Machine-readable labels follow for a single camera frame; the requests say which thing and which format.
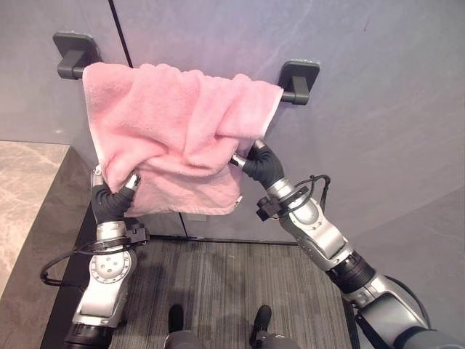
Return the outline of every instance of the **gray carpet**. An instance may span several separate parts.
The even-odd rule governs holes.
[[[112,349],[162,348],[174,303],[205,349],[249,348],[263,303],[273,310],[269,331],[302,349],[351,348],[339,291],[296,246],[153,241],[137,254],[128,324]]]

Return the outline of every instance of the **towel bar bracket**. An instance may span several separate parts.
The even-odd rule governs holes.
[[[58,75],[64,79],[82,79],[86,66],[102,61],[97,45],[90,36],[56,33],[53,35],[53,41],[62,56],[57,66]]]
[[[317,63],[306,60],[289,60],[284,63],[278,85],[284,89],[282,102],[306,105],[309,94],[320,72]]]

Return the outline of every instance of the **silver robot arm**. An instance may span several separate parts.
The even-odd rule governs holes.
[[[321,206],[284,177],[279,159],[262,141],[254,143],[247,159],[235,154],[231,163],[263,185],[269,197],[259,201],[257,214],[262,220],[279,217],[283,229],[357,309],[356,321],[375,348],[465,348],[429,328],[402,284],[376,272],[350,246]]]
[[[92,172],[92,211],[97,240],[88,246],[89,285],[74,313],[64,348],[108,348],[113,330],[124,320],[124,305],[137,258],[131,246],[149,238],[139,225],[126,229],[124,213],[131,206],[140,182],[132,174],[118,193],[111,193],[100,166]]]

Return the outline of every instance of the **towel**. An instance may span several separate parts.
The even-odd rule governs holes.
[[[112,192],[134,170],[141,183],[128,216],[155,212],[228,214],[240,197],[240,170],[228,164],[263,138],[283,90],[234,79],[95,63],[83,74],[89,127]]]

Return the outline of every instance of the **beige marble surface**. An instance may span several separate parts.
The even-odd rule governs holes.
[[[68,149],[0,141],[0,296]]]

